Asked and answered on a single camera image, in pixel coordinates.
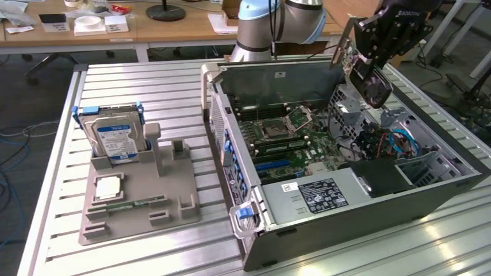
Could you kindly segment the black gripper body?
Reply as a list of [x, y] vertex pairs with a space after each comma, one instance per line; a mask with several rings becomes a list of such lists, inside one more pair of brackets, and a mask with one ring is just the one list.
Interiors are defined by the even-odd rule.
[[378, 24], [390, 25], [401, 20], [402, 24], [422, 25], [441, 4], [440, 0], [384, 0], [378, 5]]

